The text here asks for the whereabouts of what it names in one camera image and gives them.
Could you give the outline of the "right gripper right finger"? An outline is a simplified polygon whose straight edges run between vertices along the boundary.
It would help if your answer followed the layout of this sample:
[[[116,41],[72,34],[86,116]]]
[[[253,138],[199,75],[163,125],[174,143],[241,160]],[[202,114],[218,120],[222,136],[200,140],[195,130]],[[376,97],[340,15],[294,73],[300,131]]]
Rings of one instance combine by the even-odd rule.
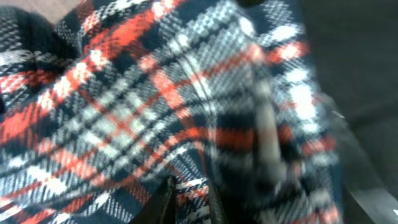
[[[208,184],[208,203],[210,209],[211,224],[228,224],[223,204],[213,182]]]

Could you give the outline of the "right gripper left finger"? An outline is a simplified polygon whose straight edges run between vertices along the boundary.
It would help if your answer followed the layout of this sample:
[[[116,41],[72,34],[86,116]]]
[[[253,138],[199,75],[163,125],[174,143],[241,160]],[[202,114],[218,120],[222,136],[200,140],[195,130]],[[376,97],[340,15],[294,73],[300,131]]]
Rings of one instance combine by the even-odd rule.
[[[170,176],[128,224],[176,224],[176,199],[175,177]]]

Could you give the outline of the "red blue plaid shirt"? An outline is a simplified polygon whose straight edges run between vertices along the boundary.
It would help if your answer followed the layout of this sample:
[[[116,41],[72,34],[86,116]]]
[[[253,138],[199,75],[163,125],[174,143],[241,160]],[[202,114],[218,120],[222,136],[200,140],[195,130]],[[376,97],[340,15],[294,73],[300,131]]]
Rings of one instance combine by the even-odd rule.
[[[129,223],[168,177],[176,223],[341,223],[297,1],[1,7],[1,222]]]

